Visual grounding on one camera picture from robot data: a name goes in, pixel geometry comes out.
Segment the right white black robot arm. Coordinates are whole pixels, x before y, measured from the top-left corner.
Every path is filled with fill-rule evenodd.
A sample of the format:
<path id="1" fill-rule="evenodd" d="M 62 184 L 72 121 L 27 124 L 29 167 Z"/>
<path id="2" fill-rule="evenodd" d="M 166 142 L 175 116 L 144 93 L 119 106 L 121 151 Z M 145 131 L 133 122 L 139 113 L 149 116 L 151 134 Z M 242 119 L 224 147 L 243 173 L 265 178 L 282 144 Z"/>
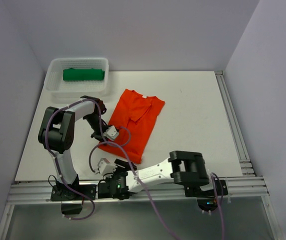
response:
<path id="1" fill-rule="evenodd" d="M 172 151 L 169 158 L 144 169 L 137 169 L 128 161 L 116 159 L 109 162 L 102 158 L 98 173 L 103 177 L 97 185 L 99 199 L 125 200 L 145 188 L 164 183 L 183 186 L 186 197 L 208 197 L 217 188 L 200 152 Z"/>

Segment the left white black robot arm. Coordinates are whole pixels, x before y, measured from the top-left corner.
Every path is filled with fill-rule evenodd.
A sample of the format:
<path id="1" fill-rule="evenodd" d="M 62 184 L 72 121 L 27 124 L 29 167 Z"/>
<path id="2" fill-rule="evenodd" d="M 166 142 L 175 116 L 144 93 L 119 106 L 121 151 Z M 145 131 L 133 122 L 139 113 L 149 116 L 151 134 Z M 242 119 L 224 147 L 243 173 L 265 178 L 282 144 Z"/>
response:
<path id="1" fill-rule="evenodd" d="M 103 142 L 106 140 L 103 133 L 109 128 L 102 120 L 106 111 L 101 99 L 86 95 L 62 109 L 50 106 L 45 110 L 38 142 L 53 158 L 56 181 L 60 185 L 65 184 L 62 194 L 69 200 L 78 198 L 81 193 L 79 176 L 74 169 L 70 150 L 75 136 L 75 123 L 81 119 L 87 121 L 93 130 L 91 137 Z"/>

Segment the orange polo t shirt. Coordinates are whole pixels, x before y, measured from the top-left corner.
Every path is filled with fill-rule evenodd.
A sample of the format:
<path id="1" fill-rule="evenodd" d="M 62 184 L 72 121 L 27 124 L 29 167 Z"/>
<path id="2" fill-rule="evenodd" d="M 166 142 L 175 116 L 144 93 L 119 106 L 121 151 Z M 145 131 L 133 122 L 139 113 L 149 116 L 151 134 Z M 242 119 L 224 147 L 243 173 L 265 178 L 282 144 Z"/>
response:
<path id="1" fill-rule="evenodd" d="M 125 89 L 110 117 L 109 125 L 119 129 L 115 142 L 134 164 L 140 164 L 146 145 L 165 102 L 156 96 L 144 96 Z"/>

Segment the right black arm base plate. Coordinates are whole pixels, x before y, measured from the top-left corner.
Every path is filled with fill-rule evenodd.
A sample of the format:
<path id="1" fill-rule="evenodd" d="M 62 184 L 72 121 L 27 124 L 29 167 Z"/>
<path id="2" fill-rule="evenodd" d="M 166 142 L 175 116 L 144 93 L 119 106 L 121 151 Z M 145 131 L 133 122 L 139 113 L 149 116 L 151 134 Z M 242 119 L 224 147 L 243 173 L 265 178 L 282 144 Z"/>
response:
<path id="1" fill-rule="evenodd" d="M 214 179 L 214 185 L 216 188 L 217 196 L 227 196 L 229 194 L 228 187 L 225 180 Z M 212 182 L 205 186 L 197 187 L 184 187 L 184 193 L 186 197 L 195 197 L 195 198 L 214 198 L 215 191 Z"/>

